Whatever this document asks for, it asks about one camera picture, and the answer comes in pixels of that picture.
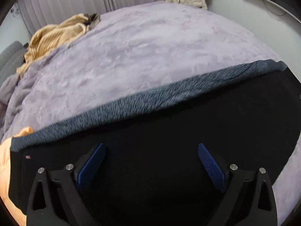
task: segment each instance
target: ribbed yellow garment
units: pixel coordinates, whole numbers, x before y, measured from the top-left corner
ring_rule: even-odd
[[[25,127],[14,137],[22,137],[31,133],[34,133],[33,129],[31,127]],[[0,145],[0,197],[16,222],[20,226],[26,226],[26,216],[8,197],[9,182],[11,178],[11,139],[12,138],[7,138]]]
[[[52,50],[63,44],[69,44],[87,32],[84,25],[88,17],[80,13],[65,20],[59,25],[46,25],[38,30],[30,40],[28,52],[24,55],[25,63],[17,68],[17,73],[23,77],[31,64],[47,56]]]

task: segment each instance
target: blue gripper pad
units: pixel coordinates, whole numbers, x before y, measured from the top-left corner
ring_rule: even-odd
[[[106,155],[106,147],[100,144],[84,164],[77,176],[77,189],[81,190],[91,184],[97,170]]]
[[[224,193],[226,191],[225,174],[202,143],[199,144],[198,155],[214,187]]]

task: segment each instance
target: silver bolt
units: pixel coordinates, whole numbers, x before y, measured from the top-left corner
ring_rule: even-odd
[[[235,170],[237,170],[238,167],[235,164],[231,164],[230,168],[231,168],[231,170],[235,171]]]
[[[66,169],[68,170],[68,171],[70,171],[70,170],[72,170],[73,169],[73,165],[72,164],[68,164],[67,166],[66,166]]]
[[[45,168],[44,167],[41,167],[38,169],[38,173],[43,173],[45,171]]]
[[[262,174],[265,174],[266,173],[266,170],[264,168],[259,168],[259,171],[262,173]]]

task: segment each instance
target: lavender fluffy bedspread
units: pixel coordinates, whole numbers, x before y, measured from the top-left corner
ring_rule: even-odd
[[[280,60],[250,31],[202,9],[157,2],[103,14],[92,31],[30,67],[8,104],[2,140],[26,126],[37,131],[136,92],[264,59]],[[285,200],[280,191],[275,196],[277,206]]]

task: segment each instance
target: wall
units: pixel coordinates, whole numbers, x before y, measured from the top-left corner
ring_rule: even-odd
[[[21,14],[13,17],[9,12],[0,26],[0,53],[16,40],[24,45],[30,42],[30,35]]]
[[[283,10],[262,0],[206,0],[209,10],[249,29],[278,53],[301,81],[301,24]]]

